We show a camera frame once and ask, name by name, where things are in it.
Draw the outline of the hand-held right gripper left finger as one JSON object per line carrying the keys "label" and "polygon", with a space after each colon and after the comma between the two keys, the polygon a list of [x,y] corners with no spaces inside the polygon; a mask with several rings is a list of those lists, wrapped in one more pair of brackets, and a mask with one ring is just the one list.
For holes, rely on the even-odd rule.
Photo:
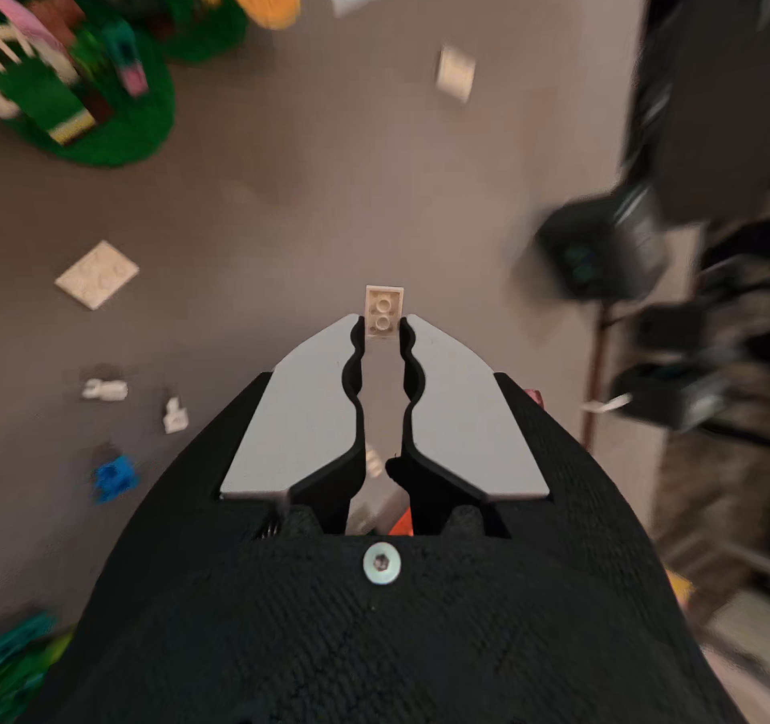
{"label": "hand-held right gripper left finger", "polygon": [[362,389],[365,324],[346,315],[275,365],[219,488],[225,501],[265,501],[281,515],[309,507],[344,535],[367,477]]}

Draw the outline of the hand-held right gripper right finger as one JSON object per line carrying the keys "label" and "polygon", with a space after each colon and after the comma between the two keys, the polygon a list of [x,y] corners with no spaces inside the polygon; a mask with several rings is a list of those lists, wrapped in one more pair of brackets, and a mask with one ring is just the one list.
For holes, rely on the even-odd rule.
{"label": "hand-held right gripper right finger", "polygon": [[499,503],[551,491],[493,369],[465,344],[410,314],[399,349],[408,405],[399,484],[415,535],[438,535],[457,507],[486,521]]}

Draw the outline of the white two-stud lego plate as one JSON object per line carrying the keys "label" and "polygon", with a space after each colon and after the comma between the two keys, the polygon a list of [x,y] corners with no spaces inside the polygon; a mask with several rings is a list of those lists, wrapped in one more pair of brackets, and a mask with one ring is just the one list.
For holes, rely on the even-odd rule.
{"label": "white two-stud lego plate", "polygon": [[367,285],[364,320],[367,341],[396,337],[403,312],[404,288]]}

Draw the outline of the blue lego wedge piece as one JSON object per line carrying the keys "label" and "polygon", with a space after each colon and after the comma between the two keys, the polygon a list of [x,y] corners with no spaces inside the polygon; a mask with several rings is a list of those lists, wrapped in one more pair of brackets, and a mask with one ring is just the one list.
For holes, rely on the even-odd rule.
{"label": "blue lego wedge piece", "polygon": [[91,478],[93,498],[98,505],[114,501],[140,482],[133,463],[124,454],[94,469]]}

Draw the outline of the white square lego plate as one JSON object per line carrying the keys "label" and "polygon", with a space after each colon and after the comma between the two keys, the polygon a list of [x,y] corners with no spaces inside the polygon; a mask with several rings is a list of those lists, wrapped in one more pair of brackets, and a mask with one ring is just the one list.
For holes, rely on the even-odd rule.
{"label": "white square lego plate", "polygon": [[96,311],[139,273],[136,263],[102,240],[60,275],[54,285],[88,310]]}

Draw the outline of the green lego flower model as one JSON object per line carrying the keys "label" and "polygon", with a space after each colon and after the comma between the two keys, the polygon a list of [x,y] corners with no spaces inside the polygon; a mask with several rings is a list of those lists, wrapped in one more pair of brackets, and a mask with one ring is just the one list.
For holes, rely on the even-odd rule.
{"label": "green lego flower model", "polygon": [[1,0],[2,121],[64,160],[144,160],[174,124],[167,63],[292,26],[300,0]]}

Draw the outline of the white lego brick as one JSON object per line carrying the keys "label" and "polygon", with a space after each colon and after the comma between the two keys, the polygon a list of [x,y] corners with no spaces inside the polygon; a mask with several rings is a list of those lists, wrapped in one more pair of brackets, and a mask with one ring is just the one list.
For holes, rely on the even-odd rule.
{"label": "white lego brick", "polygon": [[445,45],[438,58],[436,89],[466,104],[473,89],[475,72],[476,60],[473,57],[454,46]]}

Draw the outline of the dark grey power station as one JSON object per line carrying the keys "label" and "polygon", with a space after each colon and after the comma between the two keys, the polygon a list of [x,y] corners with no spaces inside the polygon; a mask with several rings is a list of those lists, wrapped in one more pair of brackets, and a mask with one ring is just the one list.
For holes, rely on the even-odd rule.
{"label": "dark grey power station", "polygon": [[647,182],[555,209],[534,239],[563,295],[576,301],[643,300],[669,266],[659,197]]}
{"label": "dark grey power station", "polygon": [[634,343],[646,351],[698,353],[705,347],[707,317],[695,302],[652,304],[634,318]]}
{"label": "dark grey power station", "polygon": [[727,407],[727,380],[717,370],[684,361],[643,362],[619,373],[612,398],[630,396],[621,416],[683,432]]}

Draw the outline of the black desk cabinet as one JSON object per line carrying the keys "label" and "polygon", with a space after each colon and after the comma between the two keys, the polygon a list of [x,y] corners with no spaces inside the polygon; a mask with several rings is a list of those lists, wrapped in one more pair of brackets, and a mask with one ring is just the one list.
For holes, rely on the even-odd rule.
{"label": "black desk cabinet", "polygon": [[677,0],[650,28],[639,159],[671,225],[756,215],[768,195],[768,0]]}

